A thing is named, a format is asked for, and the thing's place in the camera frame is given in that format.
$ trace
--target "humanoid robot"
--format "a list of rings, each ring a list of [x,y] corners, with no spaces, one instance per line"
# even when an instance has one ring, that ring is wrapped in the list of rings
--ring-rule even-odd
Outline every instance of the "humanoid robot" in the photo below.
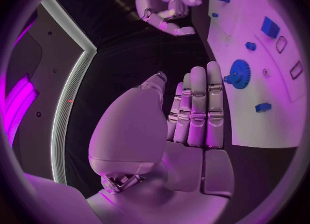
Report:
[[[189,7],[195,7],[202,0],[136,0],[139,17],[157,29],[174,36],[191,35],[195,29],[191,26],[179,27],[166,21],[188,15]]]
[[[88,204],[104,223],[213,223],[234,191],[223,146],[217,62],[179,83],[168,120],[158,72],[117,98],[95,128],[89,162],[103,190]]]

